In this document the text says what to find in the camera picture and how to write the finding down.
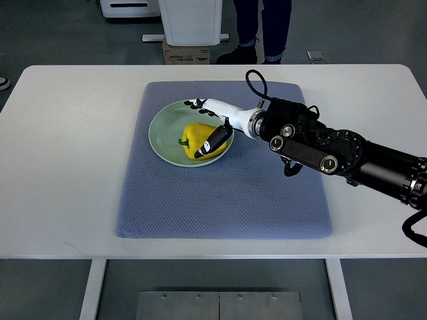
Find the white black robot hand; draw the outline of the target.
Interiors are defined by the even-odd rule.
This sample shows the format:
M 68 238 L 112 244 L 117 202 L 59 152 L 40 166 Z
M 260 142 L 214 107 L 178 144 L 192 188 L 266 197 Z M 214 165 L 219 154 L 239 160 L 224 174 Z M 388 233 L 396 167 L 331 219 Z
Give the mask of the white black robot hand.
M 213 133 L 201 144 L 194 153 L 196 159 L 209 155 L 219 149 L 233 133 L 233 129 L 243 132 L 251 139 L 260 138 L 260 125 L 264 118 L 265 110 L 262 109 L 266 100 L 261 98 L 257 107 L 243 110 L 239 107 L 218 101 L 215 99 L 190 99 L 184 104 L 191 109 L 198 110 L 201 114 L 219 117 L 224 121 L 223 125 L 217 127 Z

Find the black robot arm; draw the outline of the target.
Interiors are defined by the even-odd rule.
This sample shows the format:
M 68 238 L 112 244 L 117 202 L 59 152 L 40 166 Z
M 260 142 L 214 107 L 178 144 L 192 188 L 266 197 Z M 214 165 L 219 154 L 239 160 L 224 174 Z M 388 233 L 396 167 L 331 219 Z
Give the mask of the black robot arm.
M 426 236 L 413 230 L 426 218 L 426 158 L 373 143 L 348 129 L 329 128 L 318 120 L 315 105 L 306 107 L 266 95 L 262 100 L 270 104 L 257 119 L 255 132 L 282 157 L 285 176 L 296 175 L 306 166 L 395 198 L 416 210 L 403 223 L 403 233 L 426 246 Z

